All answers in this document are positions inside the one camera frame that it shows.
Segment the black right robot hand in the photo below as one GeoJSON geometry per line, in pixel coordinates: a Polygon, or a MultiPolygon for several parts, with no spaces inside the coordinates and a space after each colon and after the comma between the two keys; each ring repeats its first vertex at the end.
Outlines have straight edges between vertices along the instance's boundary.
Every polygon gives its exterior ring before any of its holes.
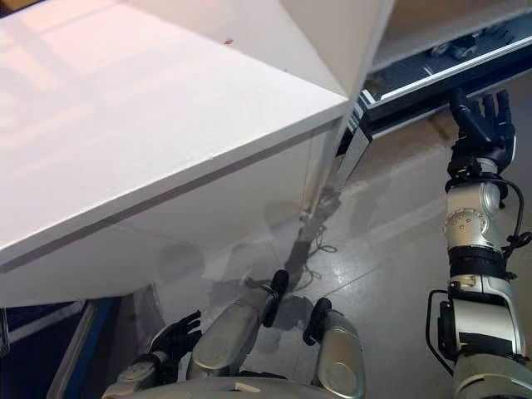
{"type": "Polygon", "coordinates": [[[461,89],[450,95],[450,109],[458,125],[458,140],[452,150],[461,155],[488,159],[499,172],[515,157],[515,127],[512,123],[508,91],[482,97],[483,110],[477,100],[470,100],[461,89]]]}

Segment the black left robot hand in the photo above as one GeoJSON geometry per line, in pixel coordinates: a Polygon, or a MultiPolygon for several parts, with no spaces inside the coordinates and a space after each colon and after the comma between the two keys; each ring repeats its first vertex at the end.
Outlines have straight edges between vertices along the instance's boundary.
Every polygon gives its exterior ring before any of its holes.
{"type": "Polygon", "coordinates": [[[191,352],[202,337],[200,330],[201,311],[197,310],[178,322],[169,324],[152,339],[149,354],[153,355],[159,365],[179,362],[191,352]]]}

